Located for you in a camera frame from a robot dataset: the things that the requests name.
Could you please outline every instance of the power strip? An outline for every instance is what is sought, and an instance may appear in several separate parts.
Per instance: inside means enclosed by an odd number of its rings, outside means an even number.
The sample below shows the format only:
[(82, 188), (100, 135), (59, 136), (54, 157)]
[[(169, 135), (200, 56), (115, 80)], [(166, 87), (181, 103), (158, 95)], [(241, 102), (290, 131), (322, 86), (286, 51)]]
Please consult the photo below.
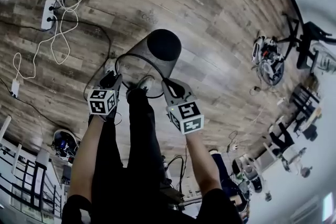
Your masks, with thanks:
[(19, 87), (20, 87), (20, 83), (16, 79), (13, 79), (11, 95), (14, 98), (17, 98), (19, 95)]
[(54, 6), (56, 0), (46, 0), (46, 4), (44, 5), (43, 16), (42, 16), (42, 23), (41, 28), (45, 30), (49, 30), (52, 28), (54, 18)]

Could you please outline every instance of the white box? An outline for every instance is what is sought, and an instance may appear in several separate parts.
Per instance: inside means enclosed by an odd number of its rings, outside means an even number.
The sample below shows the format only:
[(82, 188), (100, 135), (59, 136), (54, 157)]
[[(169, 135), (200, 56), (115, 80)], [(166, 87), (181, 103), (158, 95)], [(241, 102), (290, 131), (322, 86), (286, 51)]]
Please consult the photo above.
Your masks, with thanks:
[(117, 105), (116, 91), (114, 90), (90, 90), (88, 105), (93, 115), (109, 115)]

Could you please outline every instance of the wire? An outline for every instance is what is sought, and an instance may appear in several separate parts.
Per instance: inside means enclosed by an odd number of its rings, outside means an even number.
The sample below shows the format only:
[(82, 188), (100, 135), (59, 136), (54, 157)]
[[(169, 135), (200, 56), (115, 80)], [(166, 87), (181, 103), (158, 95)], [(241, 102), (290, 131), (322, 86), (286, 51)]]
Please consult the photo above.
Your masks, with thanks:
[(54, 26), (52, 26), (50, 29), (38, 29), (38, 28), (35, 28), (33, 26), (17, 25), (17, 24), (14, 24), (14, 23), (6, 22), (6, 21), (1, 20), (1, 19), (0, 19), (0, 22), (4, 23), (4, 24), (7, 24), (7, 25), (13, 25), (13, 26), (16, 26), (16, 27), (19, 27), (19, 28), (30, 28), (30, 29), (33, 29), (33, 30), (36, 30), (36, 31), (40, 31), (40, 32), (50, 31), (54, 27)]
[(238, 131), (233, 131), (233, 132), (231, 132), (231, 133), (229, 134), (229, 138), (230, 138), (230, 136), (231, 136), (233, 133), (235, 133), (235, 136), (231, 139), (230, 143), (227, 145), (227, 147), (226, 147), (226, 153), (229, 152), (229, 150), (230, 150), (230, 146), (231, 146), (232, 142), (234, 141), (234, 139), (235, 139), (235, 138), (237, 137), (237, 135), (238, 135)]
[(7, 88), (7, 91), (11, 94), (11, 91), (9, 90), (9, 88), (7, 87), (7, 84), (3, 81), (3, 79), (2, 78), (0, 78), (0, 80), (1, 80), (1, 82), (4, 84), (4, 86), (6, 86), (6, 88)]
[(89, 79), (88, 83), (86, 83), (85, 85), (85, 88), (83, 90), (83, 98), (85, 101), (87, 101), (88, 99), (86, 98), (85, 96), (85, 92), (86, 92), (86, 89), (88, 88), (89, 84), (91, 83), (91, 81), (94, 79), (94, 77), (97, 75), (97, 73), (100, 71), (100, 69), (102, 69), (106, 62), (110, 59), (110, 54), (111, 54), (111, 47), (112, 47), (112, 41), (111, 41), (111, 38), (109, 37), (109, 35), (107, 34), (107, 32), (104, 30), (104, 28), (102, 28), (101, 26), (99, 25), (96, 25), (96, 24), (92, 24), (92, 23), (87, 23), (87, 22), (84, 22), (84, 21), (80, 21), (80, 20), (77, 20), (77, 21), (74, 21), (74, 20), (67, 20), (67, 19), (54, 19), (54, 21), (65, 21), (65, 22), (69, 22), (69, 23), (80, 23), (80, 24), (86, 24), (86, 25), (90, 25), (90, 26), (95, 26), (95, 27), (98, 27), (106, 36), (107, 40), (108, 40), (108, 43), (109, 43), (109, 49), (108, 49), (108, 52), (107, 52), (107, 56), (106, 56), (106, 59), (105, 61), (103, 62), (103, 64), (93, 73), (92, 77)]
[(184, 177), (185, 170), (187, 169), (187, 160), (188, 160), (188, 147), (187, 147), (187, 144), (185, 144), (185, 162), (184, 162), (184, 170), (183, 170), (182, 179)]
[(183, 178), (183, 175), (184, 175), (184, 173), (183, 173), (183, 169), (185, 169), (185, 166), (184, 166), (184, 159), (183, 159), (183, 157), (181, 156), (181, 155), (178, 155), (178, 156), (176, 156), (176, 157), (174, 157), (167, 165), (166, 165), (166, 167), (165, 167), (165, 170), (167, 170), (168, 169), (168, 167), (173, 163), (173, 161), (175, 161), (176, 159), (181, 159), (181, 171), (180, 171), (180, 181), (179, 181), (179, 183), (176, 185), (176, 189), (178, 188), (178, 186), (180, 186), (180, 193), (182, 193), (182, 178)]
[[(6, 86), (7, 91), (8, 91), (9, 94), (12, 96), (12, 92), (9, 90), (7, 84), (3, 81), (2, 78), (0, 78), (0, 80), (1, 80), (1, 82)], [(25, 102), (25, 101), (23, 101), (23, 100), (21, 100), (21, 99), (19, 99), (19, 98), (16, 98), (16, 97), (13, 97), (13, 98), (16, 99), (16, 100), (18, 100), (18, 101), (20, 101), (20, 102), (22, 102), (22, 103), (24, 103), (24, 104), (26, 104), (26, 105), (31, 106), (34, 110), (36, 110), (36, 112), (37, 112), (38, 114), (40, 114), (42, 117), (44, 117), (46, 120), (50, 121), (50, 122), (53, 123), (54, 125), (56, 125), (56, 126), (58, 126), (58, 127), (61, 127), (62, 129), (67, 129), (67, 128), (64, 128), (63, 126), (59, 125), (59, 124), (56, 123), (55, 121), (51, 120), (51, 119), (48, 118), (47, 116), (43, 115), (43, 114), (42, 114), (41, 112), (39, 112), (38, 109), (37, 109), (36, 107), (34, 107), (32, 104), (29, 104), (29, 103), (27, 103), (27, 102)]]
[[(160, 70), (160, 69), (159, 69), (159, 68), (158, 68), (158, 67), (157, 67), (151, 60), (149, 60), (149, 59), (147, 59), (147, 58), (145, 58), (145, 57), (143, 57), (143, 56), (141, 56), (141, 55), (131, 54), (131, 53), (128, 53), (128, 52), (127, 52), (126, 54), (122, 54), (122, 55), (120, 55), (120, 56), (116, 59), (116, 61), (115, 61), (114, 69), (115, 69), (115, 72), (117, 73), (117, 75), (119, 74), (119, 73), (118, 73), (118, 69), (117, 69), (117, 64), (118, 64), (119, 60), (120, 60), (122, 57), (125, 57), (125, 56), (133, 56), (133, 57), (137, 57), (137, 58), (140, 58), (140, 59), (146, 61), (146, 62), (149, 63), (152, 67), (155, 68), (155, 70), (160, 74), (160, 76), (161, 76), (162, 79), (165, 78), (164, 75), (163, 75), (163, 73), (161, 72), (161, 70)], [(130, 89), (130, 87), (129, 87), (124, 81), (122, 82), (122, 84), (123, 84), (127, 89)], [(162, 95), (163, 95), (163, 91), (162, 91), (161, 94), (159, 94), (159, 95), (157, 95), (157, 96), (154, 96), (154, 97), (147, 97), (147, 98), (149, 98), (149, 99), (156, 99), (156, 98), (161, 97)]]
[[(56, 1), (56, 2), (57, 2), (57, 3), (64, 9), (62, 18), (64, 18), (64, 16), (65, 16), (67, 13), (73, 13), (73, 14), (75, 15), (75, 17), (76, 17), (76, 19), (77, 19), (76, 26), (73, 27), (73, 28), (71, 28), (71, 29), (69, 29), (69, 30), (67, 30), (67, 31), (65, 31), (65, 32), (63, 32), (63, 30), (62, 30), (62, 22), (61, 22), (61, 23), (60, 23), (60, 26), (59, 26), (59, 33), (57, 33), (57, 30), (58, 30), (58, 23), (56, 22), (56, 30), (55, 30), (55, 34), (54, 34), (54, 36), (51, 37), (51, 38), (48, 38), (48, 39), (46, 39), (46, 40), (41, 41), (41, 42), (38, 44), (38, 46), (37, 46), (37, 50), (36, 50), (35, 55), (34, 55), (34, 58), (33, 58), (33, 65), (34, 65), (34, 73), (33, 73), (34, 75), (33, 75), (33, 76), (30, 76), (30, 77), (24, 77), (24, 76), (20, 73), (20, 67), (21, 67), (22, 55), (21, 55), (20, 52), (17, 52), (17, 53), (14, 55), (14, 57), (13, 57), (13, 66), (14, 66), (15, 70), (17, 71), (17, 74), (16, 74), (15, 79), (17, 79), (18, 75), (20, 75), (23, 79), (33, 79), (33, 78), (35, 78), (35, 76), (36, 76), (36, 64), (35, 64), (35, 59), (36, 59), (36, 56), (37, 56), (37, 54), (38, 54), (40, 45), (41, 45), (42, 43), (44, 43), (44, 42), (51, 41), (51, 44), (50, 44), (51, 53), (52, 53), (52, 56), (53, 56), (55, 62), (56, 62), (58, 65), (63, 64), (63, 63), (68, 59), (71, 50), (70, 50), (69, 43), (68, 43), (68, 41), (67, 41), (67, 39), (66, 39), (66, 37), (65, 37), (64, 34), (66, 34), (66, 33), (70, 32), (70, 31), (74, 30), (74, 29), (78, 26), (78, 16), (77, 16), (77, 13), (76, 13), (76, 9), (78, 8), (78, 6), (79, 6), (79, 4), (80, 4), (80, 2), (81, 2), (82, 0), (77, 0), (77, 2), (76, 2), (75, 4), (73, 4), (72, 6), (69, 6), (69, 7), (65, 6), (65, 4), (64, 4), (64, 1), (65, 1), (65, 0), (55, 0), (55, 1)], [(56, 59), (56, 56), (55, 56), (55, 53), (54, 53), (54, 50), (53, 50), (53, 47), (52, 47), (53, 44), (54, 44), (54, 42), (55, 42), (56, 37), (59, 36), (59, 35), (61, 35), (61, 36), (63, 37), (63, 39), (64, 39), (64, 41), (65, 41), (65, 43), (66, 43), (66, 46), (67, 46), (67, 48), (68, 48), (68, 53), (67, 53), (67, 55), (66, 55), (66, 56), (64, 57), (64, 59), (63, 59), (62, 61), (60, 61), (60, 62)], [(16, 56), (18, 56), (18, 55), (19, 55), (19, 57), (20, 57), (20, 60), (19, 60), (18, 68), (17, 68), (17, 67), (15, 66), (15, 63), (14, 63), (14, 62), (15, 62)]]
[(121, 120), (120, 120), (120, 122), (118, 122), (117, 124), (115, 124), (115, 126), (119, 125), (122, 122), (122, 115), (119, 112), (116, 112), (116, 114), (119, 114), (121, 116)]

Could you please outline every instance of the shoe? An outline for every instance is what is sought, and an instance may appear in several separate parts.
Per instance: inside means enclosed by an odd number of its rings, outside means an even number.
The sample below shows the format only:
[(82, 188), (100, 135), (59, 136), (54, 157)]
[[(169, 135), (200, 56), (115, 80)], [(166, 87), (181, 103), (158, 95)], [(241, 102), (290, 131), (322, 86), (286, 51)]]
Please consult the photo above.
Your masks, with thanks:
[(258, 31), (258, 38), (257, 39), (259, 39), (259, 38), (261, 38), (263, 41), (266, 39), (266, 35), (262, 30)]
[(209, 153), (210, 153), (210, 155), (220, 154), (220, 152), (217, 151), (217, 150), (210, 150)]
[(111, 59), (111, 58), (109, 58), (107, 61), (106, 61), (106, 63), (105, 63), (105, 65), (104, 65), (104, 73), (106, 74), (106, 73), (109, 73), (109, 72), (111, 72), (111, 71), (113, 71), (114, 72), (114, 74), (116, 73), (116, 69), (114, 68), (115, 67), (115, 61), (116, 60), (116, 58), (114, 58), (114, 59)]
[(275, 123), (279, 125), (284, 117), (285, 117), (284, 115), (279, 117)]
[(271, 133), (274, 129), (274, 125), (272, 124), (269, 128), (268, 128), (268, 133)]
[(154, 81), (155, 79), (153, 76), (146, 76), (139, 81), (137, 88), (142, 89), (147, 93), (152, 88)]

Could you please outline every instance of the white cord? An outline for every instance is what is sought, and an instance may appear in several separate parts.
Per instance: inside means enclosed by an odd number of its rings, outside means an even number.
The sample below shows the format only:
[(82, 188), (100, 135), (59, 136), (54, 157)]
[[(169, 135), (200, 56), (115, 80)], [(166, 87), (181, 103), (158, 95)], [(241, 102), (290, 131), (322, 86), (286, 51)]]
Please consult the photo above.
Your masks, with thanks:
[[(35, 55), (34, 55), (34, 58), (33, 58), (33, 65), (34, 65), (34, 74), (33, 74), (33, 76), (31, 76), (31, 77), (24, 77), (24, 76), (22, 76), (22, 74), (20, 73), (20, 66), (21, 66), (22, 55), (21, 55), (20, 52), (17, 52), (17, 53), (14, 55), (14, 57), (13, 57), (13, 66), (14, 66), (15, 70), (17, 71), (17, 74), (16, 74), (15, 79), (17, 79), (18, 75), (20, 75), (23, 79), (33, 79), (33, 78), (36, 77), (36, 64), (35, 64), (35, 59), (36, 59), (36, 56), (37, 56), (38, 51), (39, 51), (39, 49), (40, 49), (40, 45), (41, 45), (42, 43), (44, 43), (44, 42), (48, 42), (48, 41), (52, 40), (52, 41), (51, 41), (51, 44), (50, 44), (50, 49), (51, 49), (52, 56), (53, 56), (55, 62), (56, 62), (58, 65), (63, 64), (63, 63), (68, 59), (68, 57), (69, 57), (69, 55), (70, 55), (70, 46), (69, 46), (69, 43), (68, 43), (67, 39), (65, 38), (65, 35), (64, 35), (64, 34), (66, 34), (66, 33), (70, 32), (70, 31), (74, 30), (74, 29), (78, 26), (78, 16), (77, 16), (77, 13), (76, 13), (76, 9), (78, 8), (78, 6), (79, 6), (79, 4), (80, 4), (80, 2), (81, 2), (82, 0), (77, 0), (77, 2), (76, 2), (75, 4), (73, 4), (72, 6), (69, 6), (69, 7), (67, 7), (67, 6), (64, 5), (64, 1), (65, 1), (65, 0), (55, 0), (55, 1), (59, 4), (59, 6), (60, 6), (61, 8), (64, 9), (64, 12), (63, 12), (63, 15), (62, 15), (62, 20), (64, 19), (64, 16), (65, 16), (66, 13), (73, 13), (73, 14), (75, 15), (75, 17), (76, 17), (76, 21), (77, 21), (76, 25), (75, 25), (73, 28), (71, 28), (71, 29), (69, 29), (69, 30), (63, 32), (63, 31), (62, 31), (62, 24), (63, 24), (63, 21), (61, 21), (61, 23), (60, 23), (60, 25), (59, 25), (59, 33), (57, 33), (57, 30), (58, 30), (58, 21), (57, 21), (57, 17), (56, 17), (55, 15), (53, 15), (53, 16), (54, 16), (54, 19), (56, 20), (56, 21), (55, 21), (55, 22), (56, 22), (56, 30), (55, 30), (55, 34), (54, 34), (53, 37), (48, 38), (48, 39), (46, 39), (46, 40), (43, 40), (43, 41), (41, 41), (41, 42), (38, 44), (37, 49), (36, 49), (36, 52), (35, 52)], [(53, 46), (53, 44), (54, 44), (54, 41), (55, 41), (56, 37), (59, 36), (59, 35), (62, 35), (62, 37), (63, 37), (63, 39), (64, 39), (64, 41), (65, 41), (65, 43), (66, 43), (66, 45), (67, 45), (67, 47), (68, 47), (68, 53), (67, 53), (66, 57), (63, 59), (63, 61), (61, 61), (61, 62), (59, 62), (59, 61), (56, 59), (54, 50), (53, 50), (53, 48), (52, 48), (52, 46)], [(14, 63), (15, 58), (16, 58), (17, 55), (19, 55), (19, 57), (20, 57), (18, 68), (16, 68), (15, 63)]]

